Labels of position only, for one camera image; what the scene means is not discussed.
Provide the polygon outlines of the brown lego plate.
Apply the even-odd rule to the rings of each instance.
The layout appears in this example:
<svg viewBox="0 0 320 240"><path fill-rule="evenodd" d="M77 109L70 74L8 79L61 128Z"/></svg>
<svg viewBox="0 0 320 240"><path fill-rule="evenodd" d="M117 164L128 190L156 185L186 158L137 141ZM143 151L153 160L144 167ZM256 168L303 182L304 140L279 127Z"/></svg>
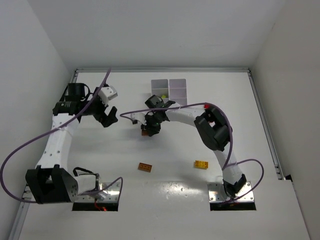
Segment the brown lego plate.
<svg viewBox="0 0 320 240"><path fill-rule="evenodd" d="M140 162L138 164L138 170L150 173L152 171L152 165Z"/></svg>
<svg viewBox="0 0 320 240"><path fill-rule="evenodd" d="M142 135L143 137L148 137L148 136L149 136L149 134L148 134L148 132L147 132L146 130L142 130L142 131L141 131L141 135Z"/></svg>

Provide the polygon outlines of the yellow lego brick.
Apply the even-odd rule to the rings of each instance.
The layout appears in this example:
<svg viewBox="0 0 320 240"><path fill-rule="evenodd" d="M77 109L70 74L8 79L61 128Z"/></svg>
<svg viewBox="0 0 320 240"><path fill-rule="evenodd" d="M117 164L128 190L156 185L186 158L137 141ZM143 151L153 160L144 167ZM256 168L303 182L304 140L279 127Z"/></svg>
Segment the yellow lego brick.
<svg viewBox="0 0 320 240"><path fill-rule="evenodd" d="M196 169L206 170L209 168L209 163L207 161L196 160L194 162L194 167Z"/></svg>

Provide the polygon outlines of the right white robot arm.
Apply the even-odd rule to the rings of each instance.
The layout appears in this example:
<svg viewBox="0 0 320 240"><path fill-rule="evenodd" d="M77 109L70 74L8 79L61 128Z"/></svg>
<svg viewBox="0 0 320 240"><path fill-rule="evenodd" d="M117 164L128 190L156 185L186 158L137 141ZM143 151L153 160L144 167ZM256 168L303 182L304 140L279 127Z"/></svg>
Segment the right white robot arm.
<svg viewBox="0 0 320 240"><path fill-rule="evenodd" d="M214 106L182 107L171 100L164 102L156 95L148 98L145 104L152 114L144 116L141 129L150 137L160 132L161 123L165 121L184 123L197 129L204 145L213 151L218 160L225 192L229 197L235 198L247 179L232 153L231 129L225 116Z"/></svg>

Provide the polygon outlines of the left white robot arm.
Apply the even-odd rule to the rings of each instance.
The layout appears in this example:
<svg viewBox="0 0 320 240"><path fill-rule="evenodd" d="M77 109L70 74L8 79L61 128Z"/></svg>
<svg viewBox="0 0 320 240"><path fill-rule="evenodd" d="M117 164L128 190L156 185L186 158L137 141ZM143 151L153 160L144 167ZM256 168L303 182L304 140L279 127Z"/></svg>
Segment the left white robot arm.
<svg viewBox="0 0 320 240"><path fill-rule="evenodd" d="M73 136L83 116L92 116L104 128L118 121L117 108L105 113L109 101L118 95L113 86L104 84L91 92L84 83L69 83L52 113L52 133L34 169L25 180L37 204L72 203L78 196L96 195L99 174L86 170L82 174L68 171Z"/></svg>

